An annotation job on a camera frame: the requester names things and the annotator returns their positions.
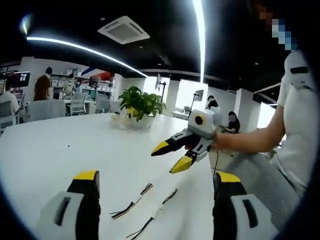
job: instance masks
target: cable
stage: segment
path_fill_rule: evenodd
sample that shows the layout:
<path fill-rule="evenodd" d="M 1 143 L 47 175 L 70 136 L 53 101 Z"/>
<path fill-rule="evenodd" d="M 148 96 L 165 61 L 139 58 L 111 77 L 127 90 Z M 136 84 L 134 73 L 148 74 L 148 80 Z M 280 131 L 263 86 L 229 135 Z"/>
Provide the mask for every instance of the cable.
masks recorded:
<path fill-rule="evenodd" d="M 140 199 L 143 197 L 143 195 L 146 194 L 146 192 L 148 192 L 153 186 L 154 185 L 152 183 L 148 183 L 145 186 L 145 188 L 142 190 L 142 192 L 139 194 L 137 199 L 135 201 L 130 202 L 129 206 L 127 206 L 126 209 L 124 209 L 122 211 L 111 212 L 110 214 L 114 214 L 112 216 L 112 218 L 117 219 L 117 218 L 121 217 L 122 215 L 126 214 L 127 212 L 129 212 L 130 209 L 132 209 L 140 201 Z"/>
<path fill-rule="evenodd" d="M 216 174 L 216 169 L 217 169 L 217 164 L 218 164 L 218 158 L 219 158 L 219 153 L 218 153 L 218 151 L 217 151 L 217 152 L 216 152 L 215 166 L 214 166 L 214 170 L 213 170 L 213 177 L 215 177 L 215 174 Z"/>
<path fill-rule="evenodd" d="M 131 233 L 130 235 L 126 236 L 126 238 L 129 238 L 129 237 L 131 237 L 132 235 L 136 234 L 133 238 L 130 239 L 130 240 L 136 240 L 136 239 L 143 233 L 143 231 L 146 229 L 146 227 L 148 226 L 148 224 L 151 223 L 153 220 L 156 219 L 156 217 L 159 215 L 159 213 L 160 213 L 163 205 L 164 205 L 166 202 L 168 202 L 171 198 L 173 198 L 173 196 L 174 196 L 177 192 L 178 192 L 178 189 L 176 188 L 176 189 L 162 202 L 161 207 L 156 211 L 156 213 L 155 213 L 152 217 L 150 217 L 150 219 L 143 225 L 143 227 L 142 227 L 140 230 L 138 230 L 138 231 L 136 231 L 136 232 L 134 232 L 134 233 Z"/>

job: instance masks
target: person sitting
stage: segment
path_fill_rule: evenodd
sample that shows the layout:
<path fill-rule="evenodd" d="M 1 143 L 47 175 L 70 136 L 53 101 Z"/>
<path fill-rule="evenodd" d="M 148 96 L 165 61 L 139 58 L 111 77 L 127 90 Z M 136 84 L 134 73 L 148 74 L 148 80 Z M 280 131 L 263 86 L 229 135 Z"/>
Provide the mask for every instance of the person sitting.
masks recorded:
<path fill-rule="evenodd" d="M 50 78 L 47 73 L 36 80 L 33 101 L 47 100 L 50 96 Z"/>
<path fill-rule="evenodd" d="M 206 108 L 210 109 L 211 107 L 215 107 L 215 108 L 219 107 L 219 105 L 213 95 L 208 96 L 208 105 Z"/>
<path fill-rule="evenodd" d="M 237 115 L 235 114 L 234 111 L 230 111 L 228 115 L 229 115 L 229 124 L 228 124 L 228 127 L 225 128 L 225 131 L 227 131 L 230 134 L 239 133 L 240 122 Z"/>
<path fill-rule="evenodd" d="M 10 92 L 11 87 L 12 87 L 12 81 L 6 80 L 5 86 L 4 86 L 5 92 L 0 95 L 0 104 L 5 102 L 11 102 L 11 108 L 14 114 L 16 115 L 20 110 L 20 106 L 19 106 L 17 97 Z"/>

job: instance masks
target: white ceiling air conditioner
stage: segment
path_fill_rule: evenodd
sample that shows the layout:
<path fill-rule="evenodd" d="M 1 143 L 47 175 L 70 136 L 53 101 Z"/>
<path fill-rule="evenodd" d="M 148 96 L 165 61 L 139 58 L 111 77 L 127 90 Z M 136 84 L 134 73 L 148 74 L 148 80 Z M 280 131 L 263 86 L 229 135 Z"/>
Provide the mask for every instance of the white ceiling air conditioner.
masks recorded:
<path fill-rule="evenodd" d="M 98 30 L 98 33 L 111 38 L 119 44 L 149 39 L 150 36 L 128 16 L 122 16 Z"/>

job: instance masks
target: black ceiling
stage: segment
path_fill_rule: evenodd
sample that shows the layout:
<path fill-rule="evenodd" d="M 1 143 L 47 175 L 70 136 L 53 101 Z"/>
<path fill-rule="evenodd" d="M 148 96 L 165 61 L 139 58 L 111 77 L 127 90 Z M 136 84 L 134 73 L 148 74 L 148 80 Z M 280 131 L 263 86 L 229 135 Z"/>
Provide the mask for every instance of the black ceiling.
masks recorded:
<path fill-rule="evenodd" d="M 277 38 L 272 38 L 270 31 L 266 31 L 263 20 L 250 14 L 246 0 L 202 0 L 202 6 L 206 28 L 205 74 L 218 78 L 205 78 L 205 83 L 225 90 L 245 88 L 255 92 L 280 82 L 289 52 L 284 45 L 278 44 Z M 0 38 L 2 63 L 35 56 L 83 64 L 124 76 L 139 76 L 105 58 L 68 46 L 38 41 L 27 43 L 19 24 L 23 16 L 30 14 L 29 36 L 83 45 L 139 70 L 200 72 L 198 26 L 192 0 L 19 4 L 12 9 L 10 14 L 0 17 L 5 23 L 2 28 L 5 35 Z M 150 39 L 121 45 L 97 32 L 122 16 L 135 21 Z M 173 73 L 170 77 L 199 80 L 199 77 Z M 276 100 L 278 92 L 274 91 L 265 94 Z"/>

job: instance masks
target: small white component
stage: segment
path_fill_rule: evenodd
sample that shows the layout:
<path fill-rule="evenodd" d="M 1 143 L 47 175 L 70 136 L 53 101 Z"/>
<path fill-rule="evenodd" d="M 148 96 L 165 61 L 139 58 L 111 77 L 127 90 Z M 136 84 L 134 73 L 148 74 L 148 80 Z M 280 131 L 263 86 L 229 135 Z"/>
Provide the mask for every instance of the small white component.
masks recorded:
<path fill-rule="evenodd" d="M 135 201 L 132 201 L 134 204 L 136 204 L 137 202 L 139 202 L 139 200 L 142 198 L 142 195 L 141 194 L 139 194 L 139 196 L 137 196 L 136 198 L 135 198 Z"/>
<path fill-rule="evenodd" d="M 159 208 L 152 216 L 153 219 L 156 219 L 159 215 L 159 213 L 161 212 L 161 208 Z"/>

